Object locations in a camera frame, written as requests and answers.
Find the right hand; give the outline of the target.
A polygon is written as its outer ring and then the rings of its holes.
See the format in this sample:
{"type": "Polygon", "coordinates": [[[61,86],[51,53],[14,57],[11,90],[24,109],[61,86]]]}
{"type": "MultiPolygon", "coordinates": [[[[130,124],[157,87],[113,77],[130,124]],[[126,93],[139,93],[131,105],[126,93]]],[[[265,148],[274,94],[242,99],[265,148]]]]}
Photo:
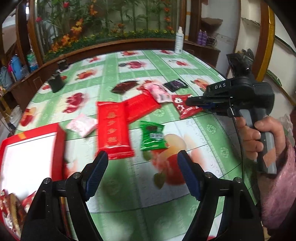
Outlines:
{"type": "Polygon", "coordinates": [[[261,133],[263,132],[271,132],[273,134],[277,159],[285,151],[285,132],[280,121],[275,118],[266,116],[254,124],[255,128],[248,127],[243,117],[236,118],[236,123],[248,159],[255,160],[258,153],[263,150],[263,144],[260,142],[261,133]]]}

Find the pink fuzzy sleeve forearm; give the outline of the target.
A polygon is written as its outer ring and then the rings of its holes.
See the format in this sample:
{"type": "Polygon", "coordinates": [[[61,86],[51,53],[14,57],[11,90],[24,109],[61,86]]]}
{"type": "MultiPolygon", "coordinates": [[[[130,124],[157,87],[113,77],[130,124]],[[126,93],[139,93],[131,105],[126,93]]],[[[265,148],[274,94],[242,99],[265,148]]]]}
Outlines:
{"type": "Polygon", "coordinates": [[[259,174],[261,220],[265,227],[276,230],[287,217],[295,201],[295,148],[286,139],[286,148],[278,157],[275,178],[259,174]]]}

